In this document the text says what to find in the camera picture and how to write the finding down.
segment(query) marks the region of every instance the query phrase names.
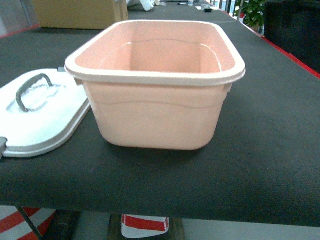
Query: container rim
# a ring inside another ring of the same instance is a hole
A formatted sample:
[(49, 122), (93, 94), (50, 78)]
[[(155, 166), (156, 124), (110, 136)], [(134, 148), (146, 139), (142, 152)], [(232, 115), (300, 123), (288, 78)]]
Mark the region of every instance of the container rim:
[[(89, 69), (76, 64), (76, 59), (85, 50), (92, 46), (97, 40), (119, 25), (138, 22), (174, 22), (174, 23), (198, 23), (202, 25), (210, 25), (214, 27), (228, 50), (230, 51), (235, 65), (222, 72), (215, 73), (185, 73), (185, 72), (159, 72), (159, 71), (130, 71), (130, 70), (106, 70), (106, 69)], [(88, 82), (99, 83), (123, 83), (123, 84), (144, 84), (144, 85), (171, 85), (171, 86), (193, 86), (193, 87), (209, 87), (233, 83), (241, 78), (246, 73), (246, 65), (238, 50), (233, 45), (223, 29), (214, 23), (204, 21), (189, 21), (189, 20), (126, 20), (113, 24), (105, 29), (97, 36), (89, 40), (83, 46), (70, 54), (64, 64), (65, 70), (74, 76), (76, 79)]]

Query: red edge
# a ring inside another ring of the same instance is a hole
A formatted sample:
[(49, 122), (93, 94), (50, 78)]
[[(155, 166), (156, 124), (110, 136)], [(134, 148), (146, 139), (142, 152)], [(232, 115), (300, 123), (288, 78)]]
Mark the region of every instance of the red edge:
[(37, 24), (37, 25), (31, 26), (31, 27), (28, 27), (28, 28), (24, 28), (24, 29), (19, 30), (19, 31), (14, 31), (14, 32), (11, 32), (11, 33), (9, 33), (7, 35), (0, 36), (0, 39), (4, 39), (6, 37), (9, 37), (9, 36), (12, 36), (12, 35), (15, 35), (15, 34), (19, 34), (19, 33), (25, 32), (25, 31), (29, 31), (31, 29), (36, 29), (36, 28), (39, 28), (39, 27), (40, 27), (40, 25)]
[(122, 215), (122, 223), (130, 228), (165, 232), (167, 229), (161, 221), (145, 220), (133, 216)]
[(43, 223), (41, 223), (41, 224), (37, 227), (38, 230), (39, 230), (39, 232), (40, 232), (40, 234), (41, 234), (42, 236), (44, 236), (45, 233), (47, 232), (47, 230), (48, 230), (48, 228), (49, 228), (52, 220), (53, 220), (54, 217), (55, 217), (55, 213), (56, 213), (56, 212), (54, 212), (47, 220), (45, 220)]
[(16, 226), (22, 224), (24, 221), (25, 221), (24, 217), (18, 211), (1, 219), (0, 220), (0, 235), (10, 229), (13, 229)]
[(24, 212), (27, 214), (28, 217), (35, 215), (37, 212), (40, 211), (40, 208), (32, 208), (32, 207), (24, 207)]
[(317, 77), (318, 79), (320, 79), (320, 73), (313, 70), (311, 67), (305, 65), (302, 61), (300, 61), (298, 58), (296, 58), (294, 55), (292, 55), (291, 53), (286, 52), (285, 50), (283, 50), (282, 48), (280, 48), (279, 46), (275, 45), (273, 42), (271, 42), (270, 40), (266, 39), (265, 37), (262, 37), (262, 39), (264, 41), (266, 41), (268, 44), (270, 44), (271, 46), (273, 46), (275, 49), (277, 49), (279, 52), (281, 52), (283, 55), (287, 56), (288, 58), (290, 58), (292, 61), (294, 61), (296, 64), (300, 65), (303, 69), (307, 70), (309, 73), (311, 73), (312, 75), (314, 75), (315, 77)]
[(28, 233), (27, 235), (18, 238), (17, 240), (39, 240), (39, 238), (36, 236), (36, 234), (32, 231)]

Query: potted plant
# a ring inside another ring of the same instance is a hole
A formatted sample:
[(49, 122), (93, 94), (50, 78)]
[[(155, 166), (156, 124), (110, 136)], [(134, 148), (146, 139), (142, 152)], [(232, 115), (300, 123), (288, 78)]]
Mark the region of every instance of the potted plant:
[(265, 24), (265, 2), (265, 0), (245, 0), (241, 8), (241, 0), (236, 0), (235, 7), (239, 9), (234, 11), (234, 15), (239, 16), (241, 10), (240, 14), (244, 15), (243, 23), (258, 32), (259, 28)]

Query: cardboard box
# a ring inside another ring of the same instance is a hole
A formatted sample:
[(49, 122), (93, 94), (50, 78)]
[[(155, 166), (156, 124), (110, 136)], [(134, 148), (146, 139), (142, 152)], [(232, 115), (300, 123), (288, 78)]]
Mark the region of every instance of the cardboard box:
[(126, 0), (32, 0), (42, 28), (103, 30), (128, 20)]

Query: green leaves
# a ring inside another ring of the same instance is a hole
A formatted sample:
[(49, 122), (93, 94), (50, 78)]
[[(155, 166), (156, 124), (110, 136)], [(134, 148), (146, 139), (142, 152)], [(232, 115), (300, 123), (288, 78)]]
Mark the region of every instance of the green leaves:
[[(243, 19), (244, 24), (254, 27), (259, 25), (262, 27), (265, 23), (264, 12), (265, 12), (265, 0), (247, 0), (243, 2), (241, 12), (245, 14)], [(241, 0), (236, 0), (235, 7), (240, 7)], [(234, 11), (234, 15), (239, 15), (239, 9)]]

